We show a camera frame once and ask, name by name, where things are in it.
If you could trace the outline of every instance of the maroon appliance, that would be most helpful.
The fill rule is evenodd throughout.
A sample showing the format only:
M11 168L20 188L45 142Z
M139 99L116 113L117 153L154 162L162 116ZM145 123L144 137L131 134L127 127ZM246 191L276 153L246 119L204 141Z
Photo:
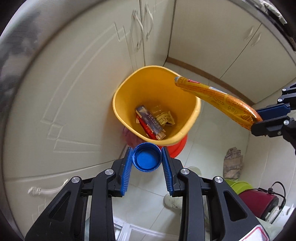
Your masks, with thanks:
M240 193L239 197L252 213L262 220L279 204L277 196L258 190L246 190Z

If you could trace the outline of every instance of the yellow snack package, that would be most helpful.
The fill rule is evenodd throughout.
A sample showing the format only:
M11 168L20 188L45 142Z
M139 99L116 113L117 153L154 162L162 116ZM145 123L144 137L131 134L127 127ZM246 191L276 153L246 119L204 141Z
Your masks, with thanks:
M252 107L216 88L182 76L175 78L175 85L210 103L247 130L251 130L255 122L262 121Z

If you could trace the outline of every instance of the yellow trash can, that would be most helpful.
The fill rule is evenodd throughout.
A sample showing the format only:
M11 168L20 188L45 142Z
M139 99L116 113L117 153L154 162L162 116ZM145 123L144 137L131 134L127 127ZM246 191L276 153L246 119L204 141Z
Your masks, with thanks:
M200 113L201 100L175 86L177 73L161 66L146 66L132 73L119 86L113 97L113 110L120 122L146 142L170 146L181 141L193 126ZM169 110L175 125L165 126L166 137L153 140L147 137L136 123L136 107L145 105L148 110L161 105Z

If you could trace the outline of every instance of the silver screw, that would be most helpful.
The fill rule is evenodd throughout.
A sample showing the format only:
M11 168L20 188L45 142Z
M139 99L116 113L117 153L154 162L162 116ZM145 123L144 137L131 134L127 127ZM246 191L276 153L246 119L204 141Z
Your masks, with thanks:
M215 177L215 182L221 183L221 182L223 182L223 178L222 177Z
M105 174L106 175L112 175L114 173L114 171L112 170L112 169L107 169L106 171L105 171Z
M79 182L80 181L80 178L79 177L73 177L72 179L71 179L71 182L72 183L77 183L77 182Z
M189 172L190 171L188 169L186 169L186 168L181 169L181 173L184 174L184 175L189 174Z

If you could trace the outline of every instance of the tile floor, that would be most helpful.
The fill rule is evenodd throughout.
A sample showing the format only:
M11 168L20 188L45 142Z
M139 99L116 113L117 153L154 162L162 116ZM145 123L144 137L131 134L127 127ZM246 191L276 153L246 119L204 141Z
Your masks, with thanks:
M166 63L165 67L187 78L210 85L224 92L224 88L179 66ZM222 175L223 160L231 147L245 154L249 132L212 105L202 101L202 110L188 133L183 151L177 156L185 167L196 166L202 176L213 178ZM178 235L181 214L179 210L164 207L167 194L163 168L151 173L132 168L130 185L124 198L113 198L113 214L129 223L155 231ZM130 241L144 240L142 234L134 234Z

